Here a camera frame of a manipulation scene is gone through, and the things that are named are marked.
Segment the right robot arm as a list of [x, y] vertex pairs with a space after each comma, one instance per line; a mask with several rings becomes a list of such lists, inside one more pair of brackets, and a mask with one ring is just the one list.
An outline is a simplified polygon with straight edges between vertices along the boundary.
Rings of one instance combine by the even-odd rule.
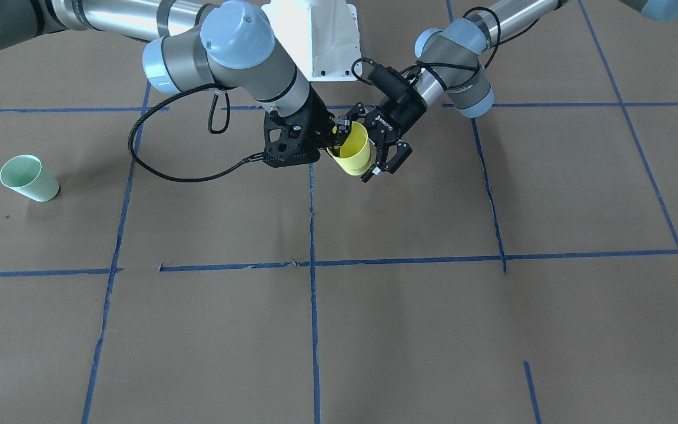
[[265, 109], [266, 152], [339, 147], [350, 122], [328, 112], [311, 83], [326, 52], [357, 47], [343, 1], [0, 1], [0, 51], [67, 30], [145, 41], [144, 73], [161, 93], [242, 88]]

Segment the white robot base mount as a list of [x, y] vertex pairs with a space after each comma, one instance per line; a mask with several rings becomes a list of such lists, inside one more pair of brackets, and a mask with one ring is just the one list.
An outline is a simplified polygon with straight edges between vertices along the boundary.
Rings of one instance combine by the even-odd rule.
[[354, 81], [360, 58], [355, 5], [346, 1], [271, 1], [262, 10], [275, 37], [309, 81]]

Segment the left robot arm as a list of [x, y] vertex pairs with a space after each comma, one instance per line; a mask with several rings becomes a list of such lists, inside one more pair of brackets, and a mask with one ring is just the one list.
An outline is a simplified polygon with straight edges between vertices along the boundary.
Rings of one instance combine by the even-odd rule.
[[[358, 170], [361, 180], [399, 169], [412, 152], [404, 134], [441, 96], [447, 95], [466, 118], [484, 115], [493, 106], [494, 93], [480, 56], [496, 52], [563, 5], [563, 1], [498, 1], [474, 7], [444, 29], [421, 33], [414, 47], [416, 62], [404, 70], [368, 57], [353, 62], [353, 75], [384, 94], [365, 118], [368, 145], [375, 146], [376, 155], [374, 161], [363, 160]], [[372, 67], [367, 78], [361, 77], [363, 64]]]

